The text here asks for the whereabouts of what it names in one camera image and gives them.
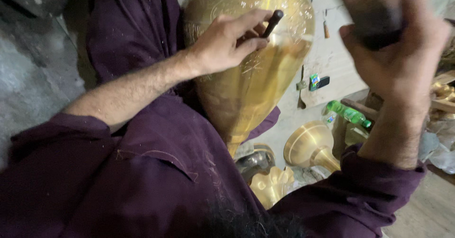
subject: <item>wooden handle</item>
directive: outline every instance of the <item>wooden handle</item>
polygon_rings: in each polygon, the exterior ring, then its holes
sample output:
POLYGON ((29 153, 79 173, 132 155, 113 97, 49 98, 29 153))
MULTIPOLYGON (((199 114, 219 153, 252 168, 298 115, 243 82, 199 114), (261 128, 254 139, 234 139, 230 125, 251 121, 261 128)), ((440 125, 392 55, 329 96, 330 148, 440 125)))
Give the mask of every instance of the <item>wooden handle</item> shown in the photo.
POLYGON ((328 32, 327 22, 324 21, 324 37, 330 38, 330 34, 328 32))

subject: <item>left hand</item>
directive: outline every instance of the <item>left hand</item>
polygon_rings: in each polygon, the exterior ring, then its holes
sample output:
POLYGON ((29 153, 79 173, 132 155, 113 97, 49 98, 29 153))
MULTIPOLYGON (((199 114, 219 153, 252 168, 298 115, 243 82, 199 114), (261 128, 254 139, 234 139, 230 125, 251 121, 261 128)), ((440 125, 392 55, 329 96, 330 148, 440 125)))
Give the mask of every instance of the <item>left hand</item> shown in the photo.
POLYGON ((265 31, 264 21, 272 12, 254 9, 234 19, 220 15, 187 50, 191 68, 196 76, 224 71, 239 65, 243 59, 267 46, 268 39, 260 38, 265 31))

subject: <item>purple shirt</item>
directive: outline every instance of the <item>purple shirt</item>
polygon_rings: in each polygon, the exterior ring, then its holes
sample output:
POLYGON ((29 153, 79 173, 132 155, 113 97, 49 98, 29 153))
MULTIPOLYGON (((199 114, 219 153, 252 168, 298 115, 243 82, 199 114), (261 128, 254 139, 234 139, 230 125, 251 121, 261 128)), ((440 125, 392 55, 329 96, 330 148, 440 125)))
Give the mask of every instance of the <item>purple shirt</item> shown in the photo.
MULTIPOLYGON (((94 3, 87 49, 101 82, 183 48, 177 0, 94 3)), ((222 203, 258 216, 298 215, 310 237, 377 237, 424 177, 423 166, 398 170, 352 147, 342 171, 267 212, 197 104, 188 106, 197 101, 181 96, 160 96, 117 136, 96 118, 60 113, 13 137, 13 163, 0 174, 0 236, 181 237, 207 217, 203 209, 222 203)))

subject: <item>brass vase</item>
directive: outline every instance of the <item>brass vase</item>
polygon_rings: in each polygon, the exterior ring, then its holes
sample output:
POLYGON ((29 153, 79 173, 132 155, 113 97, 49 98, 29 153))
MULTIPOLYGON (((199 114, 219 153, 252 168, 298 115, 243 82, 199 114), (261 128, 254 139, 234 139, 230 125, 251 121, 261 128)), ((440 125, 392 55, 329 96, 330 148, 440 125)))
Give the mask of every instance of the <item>brass vase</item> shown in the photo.
POLYGON ((277 105, 310 50, 315 27, 311 2, 188 0, 184 15, 185 41, 190 46, 217 16, 238 17, 255 8, 284 12, 268 46, 237 67, 196 78, 199 100, 232 156, 277 105))
POLYGON ((323 166, 330 172, 339 171, 339 161, 332 155, 333 136, 323 121, 300 126, 284 146, 284 159, 300 167, 323 166))

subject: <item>brass bowl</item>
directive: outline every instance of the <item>brass bowl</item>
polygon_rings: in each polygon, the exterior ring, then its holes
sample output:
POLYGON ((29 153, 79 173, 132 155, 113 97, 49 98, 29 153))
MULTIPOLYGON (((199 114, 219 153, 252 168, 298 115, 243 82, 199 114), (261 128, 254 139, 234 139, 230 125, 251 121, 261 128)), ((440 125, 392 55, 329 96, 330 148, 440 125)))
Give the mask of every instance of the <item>brass bowl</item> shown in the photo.
POLYGON ((311 121, 300 126, 284 146, 284 159, 289 165, 303 168, 320 165, 328 171, 340 170, 332 155, 333 136, 323 121, 311 121))

